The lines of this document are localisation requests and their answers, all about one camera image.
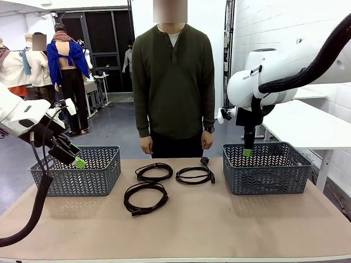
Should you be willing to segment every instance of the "gray plastic basket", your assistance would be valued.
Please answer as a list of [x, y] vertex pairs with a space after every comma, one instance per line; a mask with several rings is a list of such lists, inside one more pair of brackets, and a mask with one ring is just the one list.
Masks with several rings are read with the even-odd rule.
[[223, 172], [233, 194], [303, 193], [312, 164], [290, 144], [255, 144], [251, 157], [243, 151], [243, 144], [223, 145]]
[[[81, 149], [78, 156], [87, 162], [83, 169], [47, 156], [50, 174], [54, 178], [48, 196], [107, 196], [112, 191], [121, 174], [120, 147], [78, 148]], [[38, 186], [43, 175], [39, 164], [31, 167], [30, 171]]]

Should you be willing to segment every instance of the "tabletop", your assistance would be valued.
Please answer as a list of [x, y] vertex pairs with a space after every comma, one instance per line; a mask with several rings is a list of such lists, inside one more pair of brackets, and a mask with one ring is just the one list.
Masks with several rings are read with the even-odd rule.
[[301, 100], [301, 99], [324, 99], [327, 96], [322, 94], [322, 93], [318, 93], [318, 92], [314, 92], [312, 90], [308, 90], [308, 89], [304, 89], [304, 88], [298, 88], [297, 93], [294, 97], [294, 100]]
[[333, 150], [351, 147], [351, 124], [299, 100], [277, 104], [263, 125], [295, 148]]
[[[234, 196], [223, 160], [210, 160], [216, 184], [189, 186], [174, 176], [159, 210], [133, 218], [123, 205], [137, 183], [134, 170], [155, 161], [178, 171], [198, 159], [122, 160], [111, 194], [101, 198], [47, 198], [42, 217], [23, 241], [0, 248], [0, 260], [109, 260], [109, 262], [281, 262], [351, 258], [351, 224], [310, 182], [304, 194]], [[164, 175], [152, 170], [146, 176]], [[0, 237], [28, 221], [36, 188], [30, 188], [0, 217]], [[138, 192], [131, 203], [155, 204], [161, 194]]]
[[106, 74], [106, 75], [104, 75], [104, 76], [94, 76], [94, 78], [106, 78], [106, 77], [108, 77], [109, 76], [109, 74]]

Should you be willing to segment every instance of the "white jacket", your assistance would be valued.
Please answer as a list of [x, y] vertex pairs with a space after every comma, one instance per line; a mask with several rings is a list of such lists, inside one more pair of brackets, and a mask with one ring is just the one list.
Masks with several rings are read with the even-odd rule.
[[7, 88], [30, 84], [29, 76], [24, 74], [23, 59], [18, 52], [11, 51], [0, 68], [0, 82]]
[[31, 67], [30, 82], [33, 87], [52, 85], [49, 74], [48, 58], [41, 51], [29, 50], [26, 52], [27, 61]]

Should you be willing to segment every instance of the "black trousers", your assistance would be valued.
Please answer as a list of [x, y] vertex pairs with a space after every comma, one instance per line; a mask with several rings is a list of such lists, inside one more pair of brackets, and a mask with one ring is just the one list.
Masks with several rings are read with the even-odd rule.
[[202, 131], [188, 139], [169, 139], [151, 131], [152, 158], [201, 158]]
[[71, 131], [77, 132], [87, 129], [89, 124], [87, 117], [86, 91], [81, 71], [77, 68], [72, 70], [62, 70], [61, 86], [64, 99], [72, 99], [78, 108], [76, 115], [67, 115]]
[[55, 103], [55, 89], [52, 85], [42, 87], [33, 87], [35, 100], [47, 100], [51, 103], [51, 107]]

